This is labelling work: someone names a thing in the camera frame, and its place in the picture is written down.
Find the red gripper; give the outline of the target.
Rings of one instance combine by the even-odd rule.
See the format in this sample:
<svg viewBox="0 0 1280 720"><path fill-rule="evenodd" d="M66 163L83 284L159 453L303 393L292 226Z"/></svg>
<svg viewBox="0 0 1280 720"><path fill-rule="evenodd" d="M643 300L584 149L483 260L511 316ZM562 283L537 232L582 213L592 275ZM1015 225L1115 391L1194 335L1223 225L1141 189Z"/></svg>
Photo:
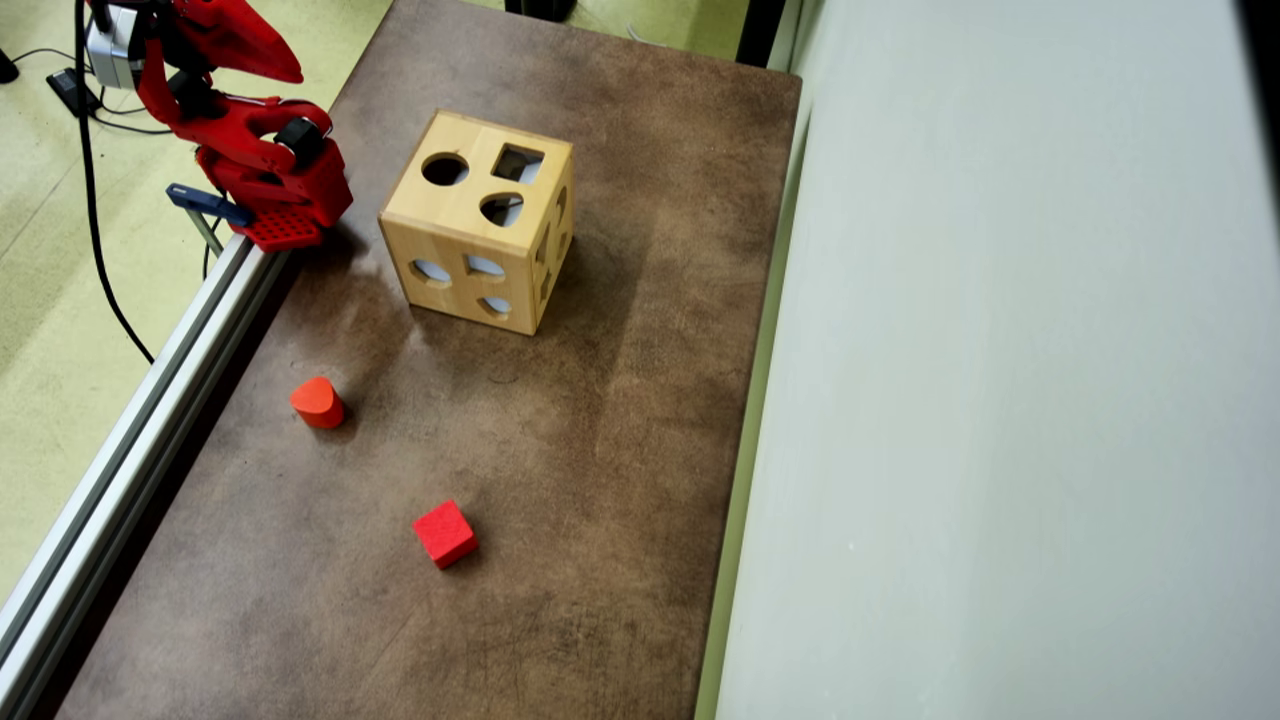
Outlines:
<svg viewBox="0 0 1280 720"><path fill-rule="evenodd" d="M219 117L218 68L300 85L285 40L247 1L142 1L137 94L159 120Z"/></svg>

